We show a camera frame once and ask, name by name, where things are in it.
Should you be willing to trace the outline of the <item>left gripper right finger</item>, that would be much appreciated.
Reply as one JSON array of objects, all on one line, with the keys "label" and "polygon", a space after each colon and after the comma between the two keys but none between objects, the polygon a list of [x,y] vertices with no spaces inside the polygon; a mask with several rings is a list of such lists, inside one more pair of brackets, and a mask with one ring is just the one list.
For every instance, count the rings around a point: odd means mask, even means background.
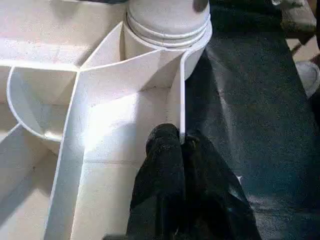
[{"label": "left gripper right finger", "polygon": [[261,239],[238,178],[200,131],[192,131],[185,138],[183,166],[192,226],[207,239]]}]

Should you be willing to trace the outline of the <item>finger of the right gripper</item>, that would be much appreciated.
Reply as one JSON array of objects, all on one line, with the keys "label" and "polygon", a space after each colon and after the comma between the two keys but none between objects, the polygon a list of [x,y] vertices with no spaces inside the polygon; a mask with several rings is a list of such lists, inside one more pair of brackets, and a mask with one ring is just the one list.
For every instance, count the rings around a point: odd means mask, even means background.
[{"label": "finger of the right gripper", "polygon": [[209,0],[193,0],[192,8],[195,12],[203,12],[207,7],[210,7]]}]

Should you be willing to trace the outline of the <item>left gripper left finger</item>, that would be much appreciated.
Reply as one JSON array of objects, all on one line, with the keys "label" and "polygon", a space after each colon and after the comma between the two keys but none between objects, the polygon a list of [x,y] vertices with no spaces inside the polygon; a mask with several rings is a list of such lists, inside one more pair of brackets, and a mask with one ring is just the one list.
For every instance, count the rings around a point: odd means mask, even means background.
[{"label": "left gripper left finger", "polygon": [[138,170],[126,234],[136,240],[172,240],[185,213],[185,174],[179,131],[164,123],[149,134]]}]

